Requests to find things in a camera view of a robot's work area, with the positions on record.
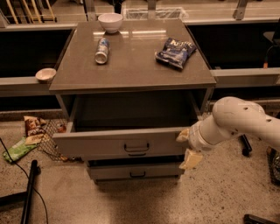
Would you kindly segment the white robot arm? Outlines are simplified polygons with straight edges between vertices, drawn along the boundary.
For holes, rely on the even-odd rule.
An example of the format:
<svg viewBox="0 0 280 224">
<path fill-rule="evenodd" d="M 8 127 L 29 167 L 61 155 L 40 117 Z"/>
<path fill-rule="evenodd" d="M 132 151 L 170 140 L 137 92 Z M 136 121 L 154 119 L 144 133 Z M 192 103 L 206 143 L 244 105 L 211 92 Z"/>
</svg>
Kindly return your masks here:
<svg viewBox="0 0 280 224">
<path fill-rule="evenodd" d="M 210 116 L 179 133 L 176 141 L 188 143 L 179 168 L 192 169 L 202 160 L 202 151 L 245 134 L 260 138 L 271 148 L 280 150 L 278 118 L 266 115 L 259 104 L 251 101 L 231 96 L 219 99 Z"/>
</svg>

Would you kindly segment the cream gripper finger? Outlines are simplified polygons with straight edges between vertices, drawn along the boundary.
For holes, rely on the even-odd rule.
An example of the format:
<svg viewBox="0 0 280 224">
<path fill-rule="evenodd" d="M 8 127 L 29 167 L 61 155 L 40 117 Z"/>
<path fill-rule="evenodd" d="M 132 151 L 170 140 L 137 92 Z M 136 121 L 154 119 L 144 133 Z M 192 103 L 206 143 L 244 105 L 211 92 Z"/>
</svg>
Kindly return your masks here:
<svg viewBox="0 0 280 224">
<path fill-rule="evenodd" d="M 189 129 L 183 129 L 177 136 L 176 141 L 179 143 L 183 143 L 188 140 L 189 137 Z"/>
<path fill-rule="evenodd" d="M 203 158 L 203 155 L 198 150 L 187 149 L 185 151 L 184 161 L 179 166 L 182 170 L 190 170 L 194 168 Z"/>
</svg>

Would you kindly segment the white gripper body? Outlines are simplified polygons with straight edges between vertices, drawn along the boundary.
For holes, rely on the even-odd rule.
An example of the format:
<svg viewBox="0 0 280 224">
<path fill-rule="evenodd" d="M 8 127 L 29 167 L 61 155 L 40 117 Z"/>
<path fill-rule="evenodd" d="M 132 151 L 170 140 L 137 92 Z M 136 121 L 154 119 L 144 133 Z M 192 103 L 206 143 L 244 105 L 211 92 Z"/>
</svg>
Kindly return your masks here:
<svg viewBox="0 0 280 224">
<path fill-rule="evenodd" d="M 200 134 L 200 124 L 201 121 L 198 121 L 189 129 L 188 143 L 193 150 L 210 151 L 213 146 Z"/>
</svg>

